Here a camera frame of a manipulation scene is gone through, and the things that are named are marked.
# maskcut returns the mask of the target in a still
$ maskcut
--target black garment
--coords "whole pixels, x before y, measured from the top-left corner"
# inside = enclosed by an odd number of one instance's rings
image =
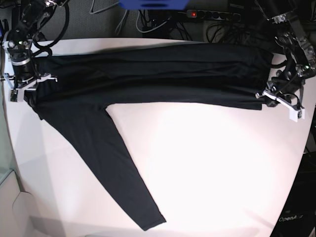
[[[78,151],[120,207],[143,229],[165,222],[105,109],[117,103],[196,102],[260,110],[272,55],[257,48],[190,44],[38,58],[58,82],[27,93],[38,115]]]

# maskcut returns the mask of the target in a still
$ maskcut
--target white tabletop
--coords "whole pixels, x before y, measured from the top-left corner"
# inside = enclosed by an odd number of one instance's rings
[[[77,54],[157,43],[174,41],[63,40],[53,51]],[[276,55],[274,63],[281,61]],[[12,73],[8,63],[6,70]],[[167,220],[147,232],[26,103],[6,100],[6,114],[23,184],[36,199],[31,212],[51,236],[269,237],[301,161],[315,90],[316,80],[309,79],[306,119],[298,123],[283,106],[262,111],[186,103],[110,106],[107,111]]]

